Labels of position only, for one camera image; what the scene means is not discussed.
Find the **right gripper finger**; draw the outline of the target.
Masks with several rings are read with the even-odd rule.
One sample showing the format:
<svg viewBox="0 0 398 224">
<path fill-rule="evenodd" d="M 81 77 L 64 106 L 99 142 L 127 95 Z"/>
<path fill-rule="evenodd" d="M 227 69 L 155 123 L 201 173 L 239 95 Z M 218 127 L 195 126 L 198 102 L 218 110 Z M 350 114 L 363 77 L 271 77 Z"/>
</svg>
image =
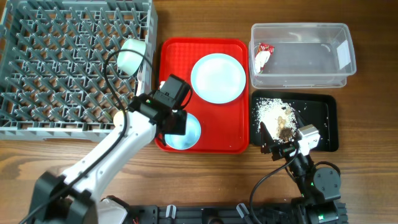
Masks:
<svg viewBox="0 0 398 224">
<path fill-rule="evenodd" d="M 263 154 L 272 153 L 277 148 L 278 144 L 274 141 L 271 134 L 267 130 L 264 122 L 260 122 L 261 130 L 261 152 Z"/>
<path fill-rule="evenodd" d="M 308 125 L 308 123 L 302 118 L 298 111 L 294 111 L 294 115 L 296 117 L 298 128 L 303 128 Z"/>
</svg>

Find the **small light blue saucer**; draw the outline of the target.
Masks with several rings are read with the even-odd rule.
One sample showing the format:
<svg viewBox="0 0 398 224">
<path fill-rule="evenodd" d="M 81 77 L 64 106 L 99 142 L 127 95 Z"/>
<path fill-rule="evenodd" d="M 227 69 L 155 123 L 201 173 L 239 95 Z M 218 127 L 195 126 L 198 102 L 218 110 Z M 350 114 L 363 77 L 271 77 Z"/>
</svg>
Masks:
<svg viewBox="0 0 398 224">
<path fill-rule="evenodd" d="M 165 142 L 168 146 L 176 150 L 186 150 L 193 147 L 201 136 L 201 126 L 197 118 L 188 113 L 184 135 L 166 134 Z"/>
</svg>

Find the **rice and food leftovers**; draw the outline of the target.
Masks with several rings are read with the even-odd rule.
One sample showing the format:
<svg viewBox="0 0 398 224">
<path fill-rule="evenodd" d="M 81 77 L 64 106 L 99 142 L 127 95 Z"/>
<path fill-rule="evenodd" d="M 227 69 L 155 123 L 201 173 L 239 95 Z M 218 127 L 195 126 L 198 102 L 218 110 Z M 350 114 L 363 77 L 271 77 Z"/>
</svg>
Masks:
<svg viewBox="0 0 398 224">
<path fill-rule="evenodd" d="M 265 123 L 274 141 L 283 144 L 299 138 L 294 111 L 289 104 L 274 99 L 260 106 L 258 119 Z"/>
</svg>

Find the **yellow cup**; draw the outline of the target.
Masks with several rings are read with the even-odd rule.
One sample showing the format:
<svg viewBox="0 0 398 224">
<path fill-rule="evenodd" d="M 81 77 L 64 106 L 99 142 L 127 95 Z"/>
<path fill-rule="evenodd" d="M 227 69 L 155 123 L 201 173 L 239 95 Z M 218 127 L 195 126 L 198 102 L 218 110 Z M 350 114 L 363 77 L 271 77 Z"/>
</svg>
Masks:
<svg viewBox="0 0 398 224">
<path fill-rule="evenodd" d="M 123 111 L 118 111 L 113 117 L 113 124 L 115 127 L 122 128 L 124 126 L 124 113 Z"/>
</svg>

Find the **large light blue plate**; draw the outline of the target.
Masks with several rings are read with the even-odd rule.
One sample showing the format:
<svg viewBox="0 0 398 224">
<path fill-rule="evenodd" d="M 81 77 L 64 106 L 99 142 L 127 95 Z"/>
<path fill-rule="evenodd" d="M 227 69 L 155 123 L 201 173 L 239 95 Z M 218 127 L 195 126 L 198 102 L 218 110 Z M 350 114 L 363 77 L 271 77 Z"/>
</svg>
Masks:
<svg viewBox="0 0 398 224">
<path fill-rule="evenodd" d="M 193 66 L 190 81 L 195 93 L 213 104 L 225 104 L 240 96 L 246 86 L 246 72 L 232 56 L 209 54 Z"/>
</svg>

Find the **green bowl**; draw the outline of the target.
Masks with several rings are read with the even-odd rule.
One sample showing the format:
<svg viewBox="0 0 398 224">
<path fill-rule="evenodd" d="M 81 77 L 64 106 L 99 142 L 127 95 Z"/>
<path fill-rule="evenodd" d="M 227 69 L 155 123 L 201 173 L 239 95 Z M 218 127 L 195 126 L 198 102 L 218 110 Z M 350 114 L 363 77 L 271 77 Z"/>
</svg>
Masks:
<svg viewBox="0 0 398 224">
<path fill-rule="evenodd" d="M 145 54 L 146 43 L 141 40 L 128 39 L 123 43 L 121 49 L 123 52 L 117 56 L 117 66 L 127 75 L 133 76 L 143 61 L 142 55 Z"/>
</svg>

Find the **red snack wrapper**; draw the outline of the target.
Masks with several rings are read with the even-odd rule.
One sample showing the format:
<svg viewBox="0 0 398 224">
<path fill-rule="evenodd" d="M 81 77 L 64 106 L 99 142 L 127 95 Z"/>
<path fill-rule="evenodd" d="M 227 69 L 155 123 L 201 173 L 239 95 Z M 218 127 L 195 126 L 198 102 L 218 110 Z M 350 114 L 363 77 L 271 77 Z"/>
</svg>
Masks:
<svg viewBox="0 0 398 224">
<path fill-rule="evenodd" d="M 274 53 L 275 47 L 269 44 L 260 43 L 257 48 L 257 53 L 254 58 L 254 68 L 257 73 L 261 73 L 265 67 L 265 64 Z"/>
</svg>

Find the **white plastic spoon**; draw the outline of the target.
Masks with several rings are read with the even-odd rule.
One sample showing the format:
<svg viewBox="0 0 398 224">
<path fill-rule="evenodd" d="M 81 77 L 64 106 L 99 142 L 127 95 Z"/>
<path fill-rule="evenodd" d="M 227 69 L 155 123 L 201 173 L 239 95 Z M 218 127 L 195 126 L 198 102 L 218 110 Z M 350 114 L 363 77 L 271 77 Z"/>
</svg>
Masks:
<svg viewBox="0 0 398 224">
<path fill-rule="evenodd" d="M 145 86 L 145 81 L 144 81 L 144 62 L 142 62 L 137 70 L 136 74 L 136 96 L 139 96 L 140 94 L 144 93 L 144 86 Z"/>
</svg>

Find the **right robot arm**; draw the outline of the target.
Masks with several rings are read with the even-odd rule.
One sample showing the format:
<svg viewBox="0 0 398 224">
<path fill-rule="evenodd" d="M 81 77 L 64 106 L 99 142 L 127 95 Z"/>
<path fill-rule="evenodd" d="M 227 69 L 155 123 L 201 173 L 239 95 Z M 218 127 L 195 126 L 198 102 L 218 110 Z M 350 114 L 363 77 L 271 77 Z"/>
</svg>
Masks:
<svg viewBox="0 0 398 224">
<path fill-rule="evenodd" d="M 265 175 L 252 189 L 249 197 L 252 216 L 255 222 L 260 222 L 253 207 L 257 188 L 284 169 L 297 184 L 301 194 L 291 201 L 292 219 L 295 223 L 347 223 L 345 204 L 339 203 L 341 171 L 331 162 L 315 163 L 312 160 L 310 151 L 318 146 L 321 139 L 319 130 L 312 124 L 304 125 L 300 115 L 296 117 L 299 128 L 292 140 L 285 143 L 273 139 L 266 124 L 260 122 L 261 152 L 271 153 L 273 161 L 285 159 L 285 164 Z"/>
</svg>

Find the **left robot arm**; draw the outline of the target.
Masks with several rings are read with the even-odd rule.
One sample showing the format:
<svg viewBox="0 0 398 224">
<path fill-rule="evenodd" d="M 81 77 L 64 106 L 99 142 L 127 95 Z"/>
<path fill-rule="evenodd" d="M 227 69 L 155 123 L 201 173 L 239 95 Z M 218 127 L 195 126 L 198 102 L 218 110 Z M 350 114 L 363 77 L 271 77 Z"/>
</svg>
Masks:
<svg viewBox="0 0 398 224">
<path fill-rule="evenodd" d="M 191 86 L 170 75 L 162 88 L 135 96 L 114 117 L 115 128 L 82 160 L 59 176 L 36 181 L 23 223 L 127 223 L 129 206 L 102 198 L 116 174 L 139 150 L 165 134 L 185 134 Z"/>
</svg>

